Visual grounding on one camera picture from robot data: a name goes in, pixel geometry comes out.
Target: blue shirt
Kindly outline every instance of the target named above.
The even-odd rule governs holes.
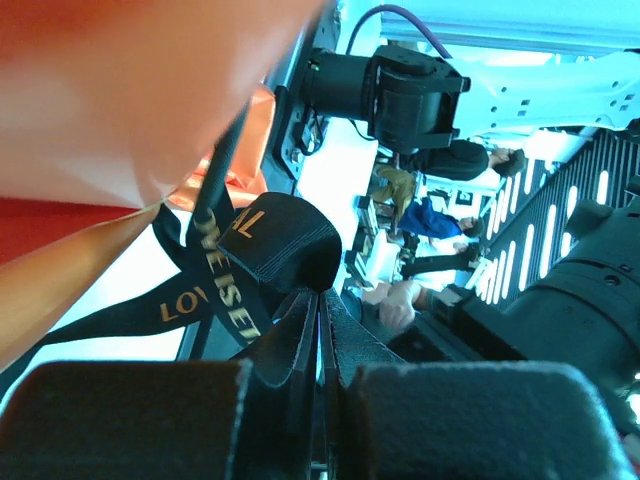
[[[429,197],[423,198],[422,204],[411,202],[398,222],[398,228],[429,238],[451,238],[462,233],[458,220],[451,215],[434,211]]]

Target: black jacket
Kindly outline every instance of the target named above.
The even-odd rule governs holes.
[[[467,140],[455,140],[448,148],[420,150],[401,159],[403,169],[426,175],[469,181],[489,168],[489,154],[484,146]]]

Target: hair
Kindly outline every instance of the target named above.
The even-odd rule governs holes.
[[[484,220],[474,219],[473,226],[462,231],[469,238],[478,238],[484,233]]]
[[[494,165],[493,169],[501,177],[508,178],[513,177],[526,166],[527,157],[524,156],[524,150],[520,149],[510,153],[508,161]]]

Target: hand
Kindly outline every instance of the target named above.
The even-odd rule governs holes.
[[[400,331],[415,319],[416,312],[411,304],[411,292],[394,292],[380,302],[380,323],[385,327]]]
[[[469,248],[469,245],[466,243],[454,243],[453,244],[453,249],[455,250],[456,253],[462,253],[462,252],[466,252],[467,248]]]

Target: person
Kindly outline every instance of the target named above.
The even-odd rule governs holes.
[[[376,290],[364,292],[362,298],[343,289],[340,298],[354,320],[385,344],[413,323],[416,310],[429,311],[434,304],[433,290],[413,280],[381,283]]]
[[[460,234],[475,238],[484,232],[481,218],[465,217],[458,220],[436,212],[429,197],[414,201],[416,181],[410,173],[389,166],[383,166],[377,173],[389,183],[373,192],[371,198],[379,203],[393,200],[400,230],[430,239],[452,238]]]
[[[513,177],[526,165],[522,149],[497,148],[487,153],[483,145],[468,140],[454,140],[448,148],[419,150],[400,159],[403,170],[456,181],[473,180],[487,168],[503,178]]]

